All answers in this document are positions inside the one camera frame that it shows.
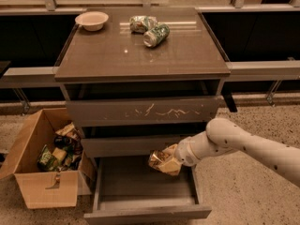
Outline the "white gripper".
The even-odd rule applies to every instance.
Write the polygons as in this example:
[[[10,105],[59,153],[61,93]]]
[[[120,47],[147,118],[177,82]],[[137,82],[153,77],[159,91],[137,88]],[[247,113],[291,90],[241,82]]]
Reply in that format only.
[[[200,140],[194,137],[187,137],[163,150],[164,154],[174,157],[168,157],[158,168],[163,173],[179,174],[182,164],[188,167],[195,166],[200,162]]]

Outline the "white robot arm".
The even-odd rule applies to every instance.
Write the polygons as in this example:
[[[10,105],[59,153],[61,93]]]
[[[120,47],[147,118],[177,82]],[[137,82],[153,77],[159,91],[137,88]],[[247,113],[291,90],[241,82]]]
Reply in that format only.
[[[178,173],[202,159],[241,151],[300,187],[300,149],[253,135],[225,118],[214,118],[205,131],[163,150],[168,157],[158,165],[163,173]]]

